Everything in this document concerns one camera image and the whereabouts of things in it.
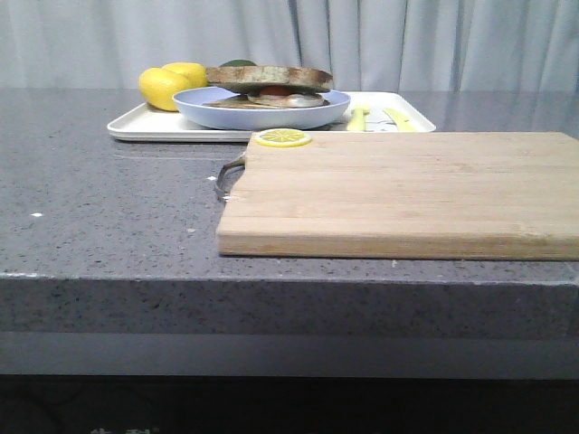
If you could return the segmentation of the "bread slice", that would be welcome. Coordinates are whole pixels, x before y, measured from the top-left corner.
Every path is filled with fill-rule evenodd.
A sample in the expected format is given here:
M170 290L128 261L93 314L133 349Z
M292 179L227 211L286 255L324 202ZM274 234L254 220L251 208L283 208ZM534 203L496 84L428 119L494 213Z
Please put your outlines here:
M236 95L226 99L207 101L203 106L222 109L281 109L281 107L259 104L247 99L244 95Z
M268 86L328 92L334 88L333 76L325 71L287 66L225 66L206 69L210 85L236 93L251 93Z

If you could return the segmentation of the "light blue plate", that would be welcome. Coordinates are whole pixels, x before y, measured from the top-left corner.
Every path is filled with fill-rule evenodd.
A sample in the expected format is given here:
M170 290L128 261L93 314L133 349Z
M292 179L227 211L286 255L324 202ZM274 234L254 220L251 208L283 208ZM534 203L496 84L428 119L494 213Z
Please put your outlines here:
M263 130L276 127L312 129L337 121L346 112L350 96L331 90L322 93L327 105L316 108L222 108L208 103L237 97L218 87L204 87L177 92L173 100L187 119L214 129Z

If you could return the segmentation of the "white rectangular tray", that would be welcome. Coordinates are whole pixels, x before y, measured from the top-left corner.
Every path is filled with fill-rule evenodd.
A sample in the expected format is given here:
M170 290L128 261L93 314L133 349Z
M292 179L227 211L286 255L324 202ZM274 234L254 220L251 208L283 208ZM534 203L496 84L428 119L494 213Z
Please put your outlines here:
M392 119L384 112L385 108L404 113L415 130L432 132L436 126L417 110L403 96L382 91L350 91L350 105L365 105L370 108L366 115L368 132L396 132ZM109 134L121 141L133 142L246 142L251 133L242 130L210 129L195 124L178 112L167 112L150 108L142 103L108 124Z

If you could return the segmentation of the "lemon slice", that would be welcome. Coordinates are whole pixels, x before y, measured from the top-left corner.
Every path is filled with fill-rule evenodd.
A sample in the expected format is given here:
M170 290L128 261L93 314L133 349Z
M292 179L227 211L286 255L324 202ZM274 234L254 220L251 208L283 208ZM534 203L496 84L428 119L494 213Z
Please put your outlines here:
M256 133L254 140L262 146L297 147L309 144L312 136L295 128L271 128Z

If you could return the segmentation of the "yellow plastic fork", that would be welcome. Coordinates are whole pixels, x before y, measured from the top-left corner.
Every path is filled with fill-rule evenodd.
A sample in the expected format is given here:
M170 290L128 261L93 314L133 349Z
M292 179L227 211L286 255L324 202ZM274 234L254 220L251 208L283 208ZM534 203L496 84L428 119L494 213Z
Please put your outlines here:
M367 105L356 105L351 110L351 117L346 125L347 131L366 131L365 117L369 114L370 108Z

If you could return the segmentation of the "fried egg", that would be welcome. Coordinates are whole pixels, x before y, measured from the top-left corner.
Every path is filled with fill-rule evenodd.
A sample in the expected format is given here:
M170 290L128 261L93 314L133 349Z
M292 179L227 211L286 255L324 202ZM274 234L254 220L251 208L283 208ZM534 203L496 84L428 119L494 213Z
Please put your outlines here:
M328 104L326 99L316 92L281 85L267 86L249 92L247 98L255 104L282 109L317 108Z

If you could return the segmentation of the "wooden cutting board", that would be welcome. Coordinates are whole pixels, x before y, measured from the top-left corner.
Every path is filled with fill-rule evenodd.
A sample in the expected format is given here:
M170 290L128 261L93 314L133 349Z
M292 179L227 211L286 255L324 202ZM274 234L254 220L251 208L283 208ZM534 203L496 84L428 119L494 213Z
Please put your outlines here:
M578 257L578 142L556 132L252 138L216 230L224 255Z

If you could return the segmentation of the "yellow plastic knife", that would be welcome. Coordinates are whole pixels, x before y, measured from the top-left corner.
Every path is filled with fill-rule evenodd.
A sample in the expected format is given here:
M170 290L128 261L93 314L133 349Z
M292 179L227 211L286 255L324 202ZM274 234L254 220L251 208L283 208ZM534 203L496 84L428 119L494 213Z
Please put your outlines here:
M383 112L395 123L399 132L418 131L418 129L413 125L410 118L402 111L394 108L383 108Z

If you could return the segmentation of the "green lime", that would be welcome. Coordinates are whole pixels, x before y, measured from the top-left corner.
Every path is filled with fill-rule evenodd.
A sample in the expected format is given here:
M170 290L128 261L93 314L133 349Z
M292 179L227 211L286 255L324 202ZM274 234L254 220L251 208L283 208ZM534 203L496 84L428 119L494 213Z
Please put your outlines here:
M220 65L221 68L224 67L244 67L244 66L256 66L256 63L245 59L234 59L227 61Z

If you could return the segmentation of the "rear yellow lemon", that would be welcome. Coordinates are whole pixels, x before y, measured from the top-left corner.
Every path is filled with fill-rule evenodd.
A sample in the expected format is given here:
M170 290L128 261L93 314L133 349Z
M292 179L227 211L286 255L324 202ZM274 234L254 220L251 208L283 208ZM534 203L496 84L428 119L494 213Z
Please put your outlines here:
M164 70L172 71L186 77L193 88L202 88L208 85L206 68L197 62L171 62L163 66Z

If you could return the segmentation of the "yellow lemon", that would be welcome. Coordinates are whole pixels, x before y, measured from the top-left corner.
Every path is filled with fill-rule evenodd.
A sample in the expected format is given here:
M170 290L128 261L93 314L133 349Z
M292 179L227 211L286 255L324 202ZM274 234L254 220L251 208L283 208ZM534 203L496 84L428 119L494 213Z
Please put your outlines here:
M186 76L158 67L149 68L138 77L138 89L147 103L164 111L177 112L173 96L192 87Z
M197 62L171 62L163 66L164 70L172 71L186 77L193 88L202 88L208 85L206 68Z

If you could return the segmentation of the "front yellow lemon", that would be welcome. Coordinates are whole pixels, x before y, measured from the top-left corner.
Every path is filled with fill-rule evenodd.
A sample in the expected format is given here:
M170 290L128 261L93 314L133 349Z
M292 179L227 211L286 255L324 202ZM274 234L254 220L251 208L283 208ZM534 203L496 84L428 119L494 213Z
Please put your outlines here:
M192 87L186 76L158 67L149 68L138 77L138 89L147 103L164 111L177 112L173 96Z

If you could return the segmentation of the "white curtain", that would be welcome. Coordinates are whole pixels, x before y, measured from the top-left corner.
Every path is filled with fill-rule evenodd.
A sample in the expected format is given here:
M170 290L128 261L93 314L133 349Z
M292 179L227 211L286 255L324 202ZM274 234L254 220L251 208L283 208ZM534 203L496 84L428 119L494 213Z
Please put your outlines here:
M342 90L578 89L575 1L4 1L5 88L123 89L172 61L329 71Z

